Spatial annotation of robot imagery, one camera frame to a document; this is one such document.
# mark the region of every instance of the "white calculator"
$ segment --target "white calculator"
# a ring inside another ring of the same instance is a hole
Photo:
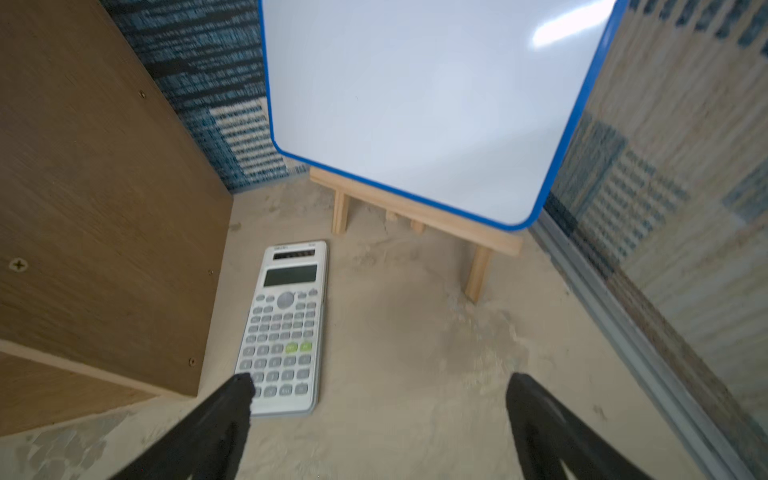
[[[310,413],[317,404],[327,263],[321,240],[264,252],[235,366],[256,388],[251,416]]]

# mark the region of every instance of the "concrete floor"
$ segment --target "concrete floor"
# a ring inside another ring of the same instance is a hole
[[[657,478],[703,478],[607,340],[528,235],[497,255],[482,300],[462,294],[472,246],[353,201],[330,234],[333,194],[302,179],[235,196],[200,383],[233,373],[261,257],[326,239],[330,266],[319,405],[254,420],[238,478],[522,478],[505,411],[527,372]],[[0,478],[106,478],[198,400],[153,399],[0,439]],[[71,452],[72,439],[84,451]]]

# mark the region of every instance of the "screw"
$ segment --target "screw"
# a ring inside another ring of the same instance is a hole
[[[23,258],[15,258],[8,263],[8,268],[16,273],[21,273],[29,268],[29,263]]]

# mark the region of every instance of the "white board surface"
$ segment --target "white board surface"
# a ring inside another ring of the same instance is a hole
[[[336,173],[526,227],[625,5],[262,0],[273,141]]]

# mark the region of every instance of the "blue patterned wall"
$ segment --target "blue patterned wall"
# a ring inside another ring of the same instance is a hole
[[[270,140],[255,0],[102,0],[230,191],[301,174]]]
[[[546,211],[768,480],[768,0],[632,0]]]

